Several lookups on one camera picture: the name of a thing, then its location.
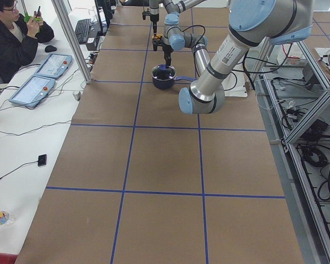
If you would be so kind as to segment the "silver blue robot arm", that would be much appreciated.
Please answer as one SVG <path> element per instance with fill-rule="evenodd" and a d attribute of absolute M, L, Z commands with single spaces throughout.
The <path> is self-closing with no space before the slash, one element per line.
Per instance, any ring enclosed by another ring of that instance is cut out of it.
<path fill-rule="evenodd" d="M 218 111 L 225 99 L 223 80 L 265 37 L 272 45 L 282 45 L 311 34 L 313 1 L 234 1 L 230 5 L 229 33 L 210 58 L 205 39 L 178 28 L 179 14 L 198 4 L 199 1 L 163 1 L 168 13 L 164 38 L 174 50 L 191 48 L 199 70 L 198 79 L 179 91 L 179 108 L 186 114 Z"/>
<path fill-rule="evenodd" d="M 159 22 L 160 5 L 162 4 L 168 14 L 176 12 L 183 13 L 184 11 L 204 2 L 205 0 L 185 0 L 174 3 L 172 0 L 149 0 L 148 8 L 143 10 L 142 19 L 150 17 L 153 33 L 157 33 L 157 23 Z"/>

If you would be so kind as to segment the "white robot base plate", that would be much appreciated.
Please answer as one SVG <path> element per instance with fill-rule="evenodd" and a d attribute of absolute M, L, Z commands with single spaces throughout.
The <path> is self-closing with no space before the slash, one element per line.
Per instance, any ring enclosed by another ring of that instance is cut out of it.
<path fill-rule="evenodd" d="M 222 82 L 227 97 L 247 97 L 248 92 L 245 86 L 245 74 L 241 64 L 234 67 L 234 71 L 230 73 Z"/>

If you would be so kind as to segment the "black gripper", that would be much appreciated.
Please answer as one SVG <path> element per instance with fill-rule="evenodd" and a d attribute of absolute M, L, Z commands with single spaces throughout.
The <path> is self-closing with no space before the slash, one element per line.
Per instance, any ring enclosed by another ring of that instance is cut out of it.
<path fill-rule="evenodd" d="M 172 63 L 171 53 L 173 52 L 171 45 L 162 42 L 162 51 L 164 53 L 164 60 L 166 66 L 171 66 Z"/>
<path fill-rule="evenodd" d="M 142 12 L 142 19 L 146 20 L 146 17 L 150 17 L 153 30 L 157 30 L 158 23 L 158 8 L 150 8 Z"/>

